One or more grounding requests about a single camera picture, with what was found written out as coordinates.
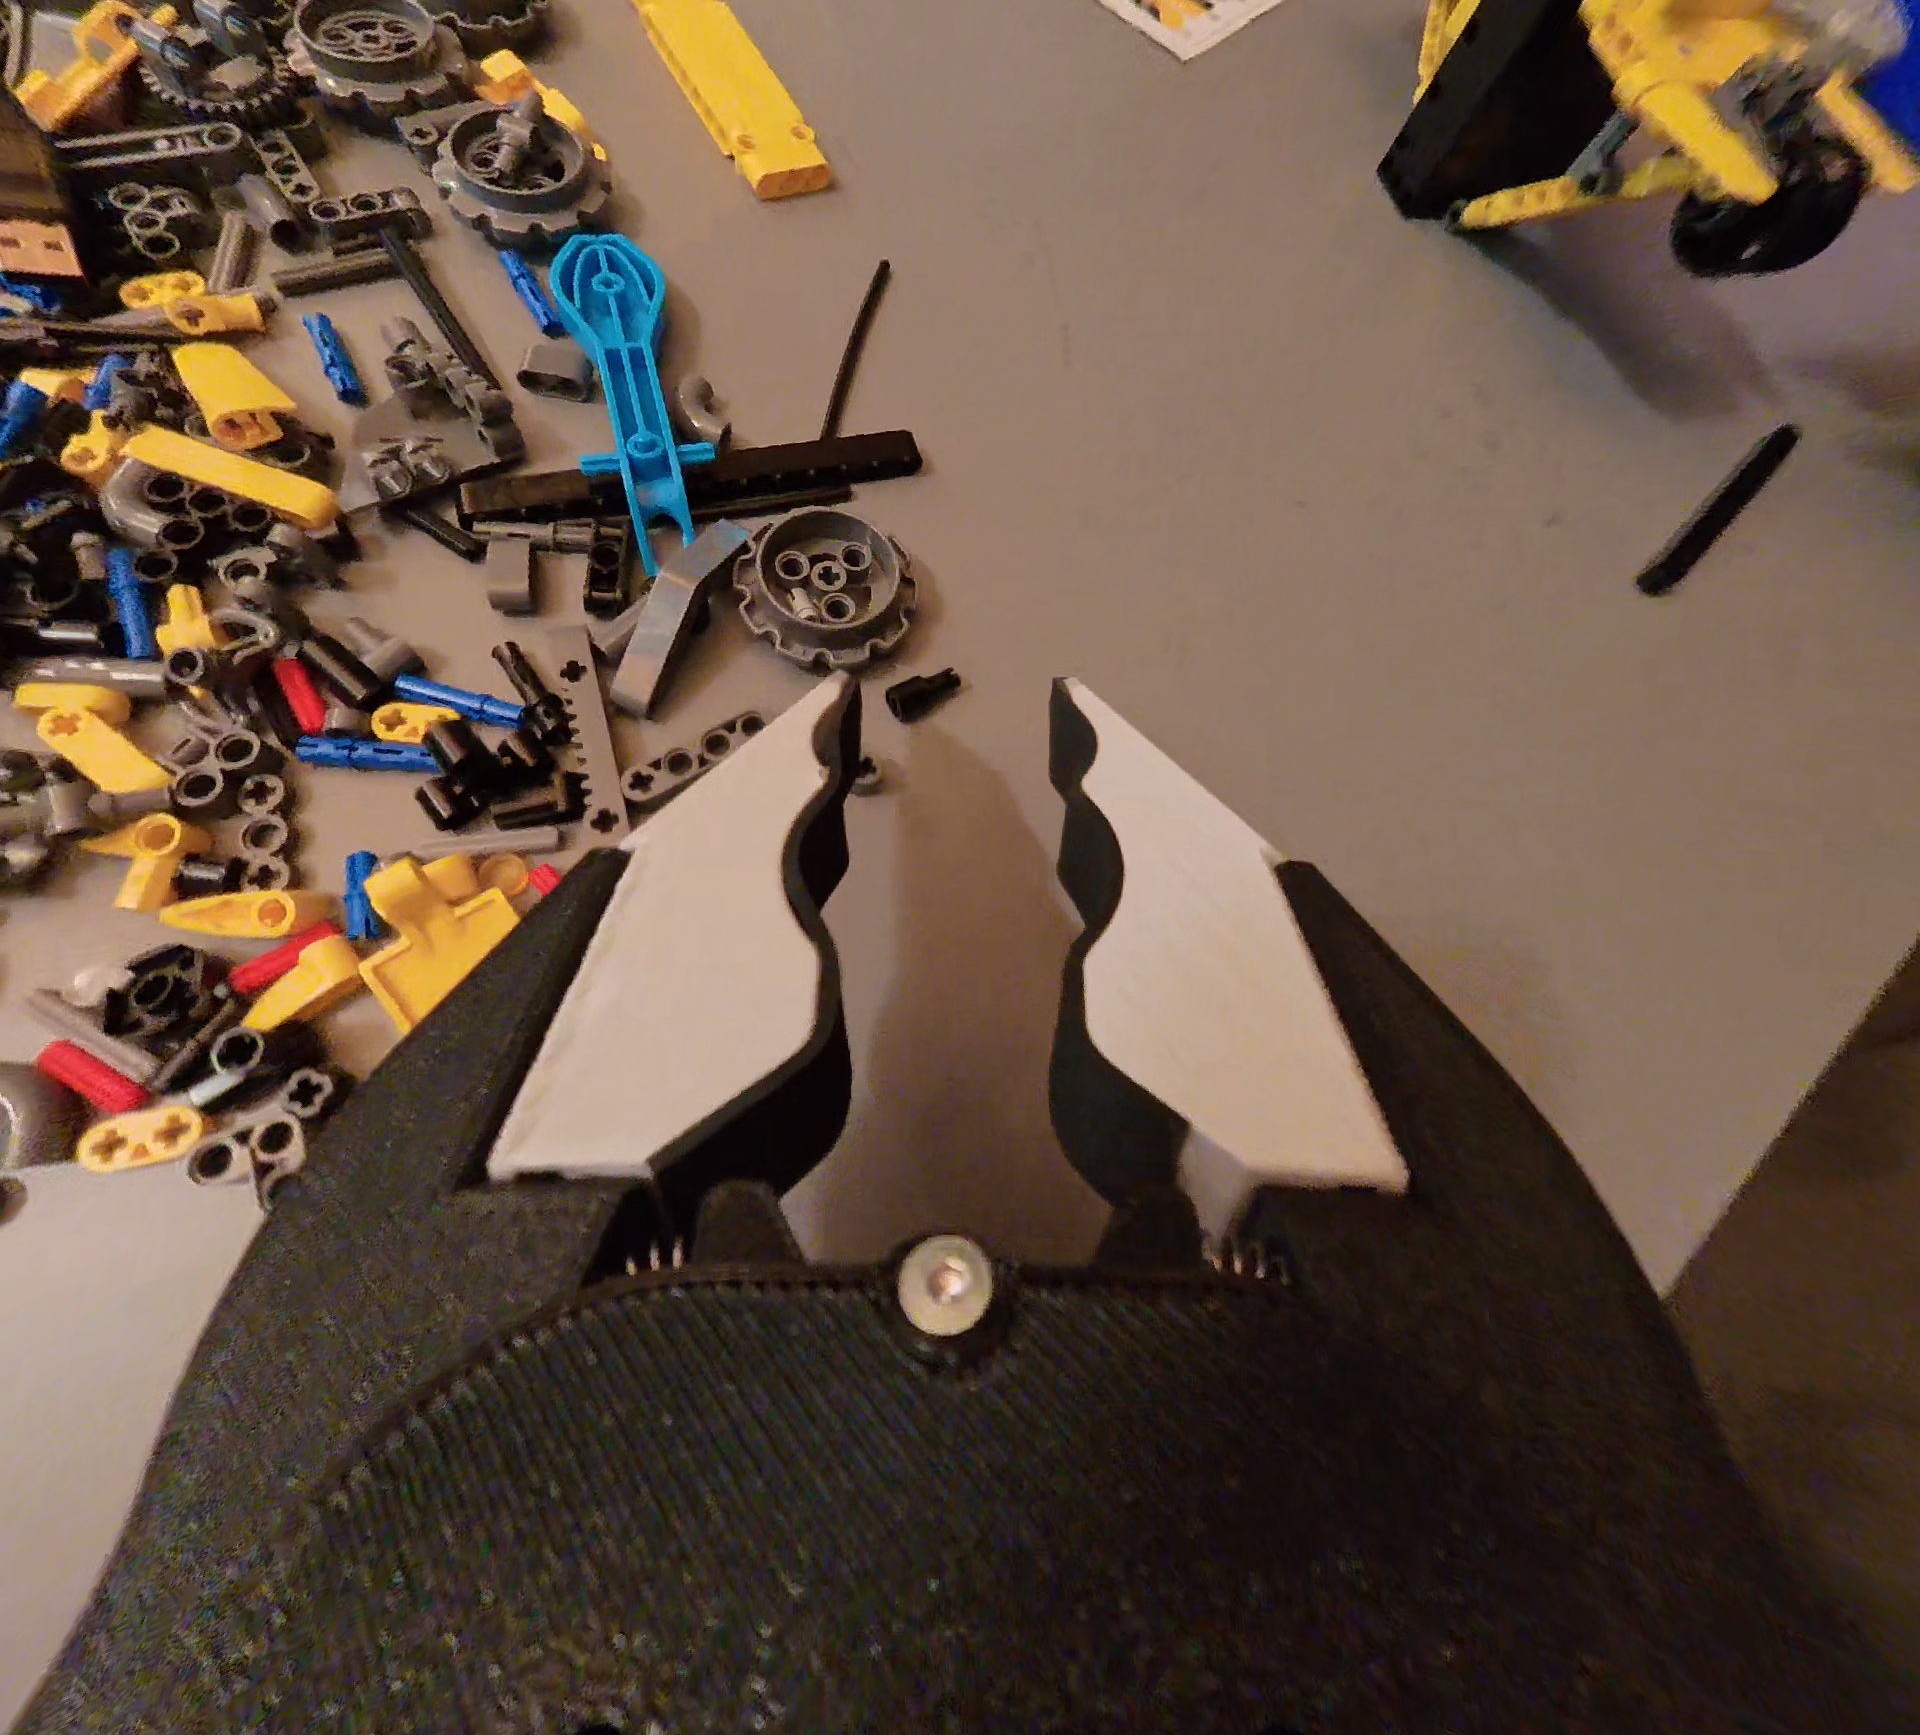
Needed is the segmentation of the pile of toy brick parts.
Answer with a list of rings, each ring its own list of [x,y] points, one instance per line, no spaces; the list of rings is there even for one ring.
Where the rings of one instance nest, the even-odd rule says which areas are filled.
[[[536,100],[463,52],[466,98],[365,130],[227,0],[4,0],[4,888],[59,848],[197,944],[35,998],[21,1080],[55,1144],[7,1162],[183,1162],[291,1188],[334,1098],[315,1026],[397,1034],[547,896],[770,720],[619,764],[731,564],[807,506],[692,522],[459,522],[459,488],[612,450],[558,252],[496,252],[427,180],[477,106]]]

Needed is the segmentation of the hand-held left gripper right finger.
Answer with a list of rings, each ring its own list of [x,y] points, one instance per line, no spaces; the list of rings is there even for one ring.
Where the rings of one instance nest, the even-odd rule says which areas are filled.
[[[1409,1192],[1284,888],[1284,856],[1080,678],[1048,692],[1058,882],[1078,922],[1048,1066],[1070,1168],[1173,1194],[1221,1240],[1268,1190]]]

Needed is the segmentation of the long black toy beam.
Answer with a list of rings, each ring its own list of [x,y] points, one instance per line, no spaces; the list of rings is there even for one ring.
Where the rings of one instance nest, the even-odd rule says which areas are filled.
[[[728,448],[684,468],[694,522],[830,504],[867,484],[907,480],[923,470],[917,440],[905,430],[838,436],[826,442]],[[612,522],[628,514],[614,476],[582,470],[500,474],[457,490],[457,520],[477,534],[493,522]]]

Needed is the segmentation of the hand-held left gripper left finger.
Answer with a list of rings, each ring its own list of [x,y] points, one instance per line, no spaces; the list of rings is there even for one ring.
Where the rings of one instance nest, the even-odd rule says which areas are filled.
[[[492,1144],[496,1184],[638,1176],[810,1074],[845,1034],[826,906],[849,866],[859,688],[827,674],[619,844],[584,958]]]

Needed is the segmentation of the yellow toy panel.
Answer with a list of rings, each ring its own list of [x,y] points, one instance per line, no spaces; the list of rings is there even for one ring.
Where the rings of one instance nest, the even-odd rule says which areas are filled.
[[[760,202],[836,184],[814,128],[723,0],[628,0],[695,118]]]

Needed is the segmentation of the light blue toy tool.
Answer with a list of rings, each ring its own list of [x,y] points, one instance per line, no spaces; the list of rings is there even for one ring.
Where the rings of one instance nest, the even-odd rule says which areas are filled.
[[[665,278],[658,262],[619,234],[568,238],[547,268],[547,292],[572,340],[590,356],[612,430],[612,450],[580,460],[588,478],[615,478],[634,526],[636,556],[655,574],[648,528],[672,524],[694,540],[684,466],[708,464],[713,448],[684,442],[659,380]]]

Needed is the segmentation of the thin black toy rod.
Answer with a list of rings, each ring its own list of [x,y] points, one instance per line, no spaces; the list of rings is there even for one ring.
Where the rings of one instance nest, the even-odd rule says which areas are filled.
[[[855,382],[862,356],[865,354],[874,324],[877,320],[880,306],[886,298],[886,292],[894,280],[892,260],[880,260],[867,280],[867,286],[862,294],[859,308],[852,320],[852,328],[842,346],[830,388],[827,404],[823,408],[819,440],[836,440],[848,416],[852,386]]]

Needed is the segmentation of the short black toy beam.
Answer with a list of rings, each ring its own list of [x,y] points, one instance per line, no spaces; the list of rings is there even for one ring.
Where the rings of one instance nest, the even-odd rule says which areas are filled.
[[[1804,430],[1796,424],[1782,424],[1761,436],[1637,572],[1634,592],[1643,598],[1674,594],[1756,504],[1802,440]]]

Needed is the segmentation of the yellow toy brick vehicle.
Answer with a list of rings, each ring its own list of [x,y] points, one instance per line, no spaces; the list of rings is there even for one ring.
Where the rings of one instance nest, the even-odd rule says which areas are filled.
[[[1859,94],[1906,42],[1891,0],[1428,0],[1378,178],[1451,234],[1668,200],[1694,278],[1783,274],[1915,190]]]

